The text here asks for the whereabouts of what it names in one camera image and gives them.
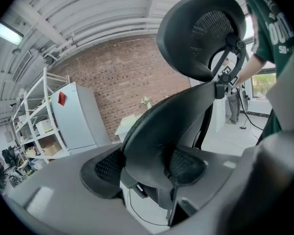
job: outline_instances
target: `shelving unit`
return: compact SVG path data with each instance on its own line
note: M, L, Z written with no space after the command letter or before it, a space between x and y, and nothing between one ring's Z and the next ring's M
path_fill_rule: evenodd
M56 127L55 121L52 116L52 105L49 100L49 97L60 88L69 84L70 79L69 77L61 77L58 75L54 75L47 72L47 68L44 68L44 73L41 78L31 87L28 92L24 93L24 99L20 103L19 107L17 108L14 116L12 117L13 123L14 120L17 118L17 115L20 111L25 111L26 120L21 124L20 127L15 126L14 129L17 136L19 143L21 144L22 151L24 152L25 156L28 158L36 158L36 159L44 159L46 163L49 163L49 159L58 159L69 155L67 148L64 145L64 142L60 136L60 131ZM50 120L52 130L49 132L44 133L43 135L36 135L34 130L34 125L38 119L47 117ZM21 132L25 129L29 128L32 138L26 140L25 142L21 143L20 135ZM46 156L42 147L40 146L39 140L45 137L54 135L55 139L61 146L61 150L58 151L53 156ZM34 143L35 147L38 149L41 155L39 156L28 156L25 153L24 145L28 143Z

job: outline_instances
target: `cable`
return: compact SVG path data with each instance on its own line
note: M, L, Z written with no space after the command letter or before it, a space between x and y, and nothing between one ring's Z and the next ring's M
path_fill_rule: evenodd
M249 123L249 129L250 129L250 133L257 139L257 140L259 140L259 138L255 135L255 134L253 134L253 132L251 131L251 124Z
M127 200L126 200L126 206L125 207L128 206L128 195L129 195L129 190L128 190L128 193L127 193Z
M239 148L242 148L242 149L247 149L248 147L241 147L241 146L239 146L239 145L237 145L237 144L235 144L235 143L232 143L232 142L230 142L230 141L224 141L224 140L217 140L217 141L220 141L220 142L226 142L226 143L231 143L231 144L233 144L233 145L235 145L235 146L237 146L237 147L239 147Z
M149 222L149 221L147 221L147 220L144 220L142 217L140 217L140 216L138 215L138 213L134 210L134 208L133 208L133 206L132 206L132 201L131 201L131 189L129 189L128 194L129 194L129 204L130 204L131 208L133 209L133 211L136 213L136 215L137 215L141 220L143 220L143 221L145 221L145 222L147 222L147 223L149 223L149 224L152 224L152 225L158 225L158 224L151 223L151 222Z
M239 97L240 97L240 101L241 101L241 105L242 105L242 109L243 109L243 111L244 111L244 114L245 114L246 117L248 118L249 122L250 122L253 126L255 126L256 128L258 128L259 130L262 130L262 131L263 131L263 129L261 129L261 128L259 128L257 125L253 124L253 122L249 119L249 117L248 117L248 115L247 115L247 113L246 113L246 111L245 111L245 109L244 109L244 107L243 107L243 102L242 102L242 99L241 99L240 91L239 91L239 89L237 89L237 88L236 88L236 90L237 90L237 93L239 94Z
M240 128L245 127L246 122L247 122L247 118L246 118L246 120L245 120L245 123L244 123Z

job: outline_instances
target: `fluorescent light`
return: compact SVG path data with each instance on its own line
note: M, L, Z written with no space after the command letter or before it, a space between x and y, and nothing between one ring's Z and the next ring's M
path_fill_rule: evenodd
M23 39L23 34L19 33L17 30L11 28L5 23L0 23L0 37L15 44L19 45Z

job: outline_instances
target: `red brick wall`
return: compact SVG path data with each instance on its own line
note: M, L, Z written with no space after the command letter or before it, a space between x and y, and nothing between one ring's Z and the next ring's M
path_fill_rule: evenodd
M155 35L111 40L82 51L51 70L92 88L111 141L123 117L147 110L145 95L155 105L190 87L187 77L175 72L160 54Z

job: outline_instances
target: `red sticker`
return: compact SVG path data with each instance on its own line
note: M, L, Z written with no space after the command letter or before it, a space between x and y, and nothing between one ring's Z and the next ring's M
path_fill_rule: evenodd
M61 104L62 106L64 106L65 103L65 94L63 92L59 93L59 97L58 97L58 103Z

